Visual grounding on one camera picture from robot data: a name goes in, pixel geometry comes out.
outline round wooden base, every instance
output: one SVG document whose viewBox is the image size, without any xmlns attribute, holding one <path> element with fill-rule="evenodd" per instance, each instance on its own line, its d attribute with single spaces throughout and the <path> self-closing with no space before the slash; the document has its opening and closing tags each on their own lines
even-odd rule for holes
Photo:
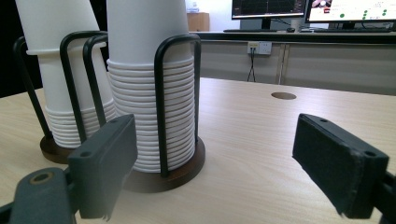
<svg viewBox="0 0 396 224">
<path fill-rule="evenodd" d="M 124 188 L 135 192 L 154 193 L 175 189 L 195 178 L 205 163 L 205 145 L 201 138 L 195 144 L 192 158 L 183 166 L 170 171 L 168 177 L 161 174 L 132 171 Z"/>
<path fill-rule="evenodd" d="M 67 157 L 73 152 L 73 148 L 59 147 L 53 138 L 47 139 L 43 137 L 40 141 L 41 152 L 44 157 L 60 164 L 67 164 Z"/>
</svg>

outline computer monitor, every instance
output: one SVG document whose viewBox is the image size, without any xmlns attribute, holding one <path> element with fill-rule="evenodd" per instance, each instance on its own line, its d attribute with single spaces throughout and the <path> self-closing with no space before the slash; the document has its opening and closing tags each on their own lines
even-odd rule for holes
<svg viewBox="0 0 396 224">
<path fill-rule="evenodd" d="M 233 0 L 232 20 L 262 19 L 270 29 L 271 19 L 303 17 L 305 0 Z"/>
<path fill-rule="evenodd" d="M 343 23 L 352 29 L 360 22 L 396 22 L 395 0 L 309 0 L 306 23 Z"/>
</svg>

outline black cable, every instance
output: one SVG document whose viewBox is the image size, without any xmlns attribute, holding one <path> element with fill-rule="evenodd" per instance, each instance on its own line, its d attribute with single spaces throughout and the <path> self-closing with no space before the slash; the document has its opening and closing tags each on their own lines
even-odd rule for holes
<svg viewBox="0 0 396 224">
<path fill-rule="evenodd" d="M 250 80 L 250 75 L 252 75 L 253 76 L 253 81 L 256 82 L 256 76 L 254 75 L 254 51 L 256 51 L 256 49 L 250 48 L 251 66 L 250 66 L 250 71 L 248 72 L 247 81 Z"/>
</svg>

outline light wood tabletop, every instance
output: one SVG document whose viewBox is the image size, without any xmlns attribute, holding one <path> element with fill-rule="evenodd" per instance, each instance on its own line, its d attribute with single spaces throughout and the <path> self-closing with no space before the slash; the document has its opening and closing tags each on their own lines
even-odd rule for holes
<svg viewBox="0 0 396 224">
<path fill-rule="evenodd" d="M 166 192 L 124 190 L 108 223 L 378 223 L 377 210 L 371 219 L 340 217 L 291 157 L 300 113 L 328 119 L 385 152 L 396 174 L 395 96 L 201 78 L 202 171 Z M 43 135 L 26 93 L 0 99 L 0 205 L 13 200 L 24 176 L 66 167 L 42 156 Z"/>
</svg>

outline stack of paper cups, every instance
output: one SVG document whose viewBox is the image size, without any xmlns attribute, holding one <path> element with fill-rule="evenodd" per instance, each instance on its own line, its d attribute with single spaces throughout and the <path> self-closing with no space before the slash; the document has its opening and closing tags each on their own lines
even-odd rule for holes
<svg viewBox="0 0 396 224">
<path fill-rule="evenodd" d="M 134 114 L 138 157 L 134 169 L 159 173 L 154 55 L 168 37 L 188 33 L 184 0 L 107 1 L 110 87 L 117 114 Z M 190 160 L 194 140 L 194 70 L 190 44 L 164 58 L 164 98 L 169 170 Z"/>
<path fill-rule="evenodd" d="M 16 0 L 21 25 L 28 47 L 27 54 L 36 55 L 39 62 L 49 125 L 60 147 L 80 145 L 77 125 L 64 78 L 60 58 L 61 41 L 77 31 L 99 30 L 89 0 Z M 72 41 L 69 59 L 75 80 L 79 105 L 87 136 L 99 129 L 90 86 L 82 59 L 86 39 Z M 107 120 L 115 118 L 112 92 L 100 49 L 92 50 L 92 62 Z"/>
</svg>

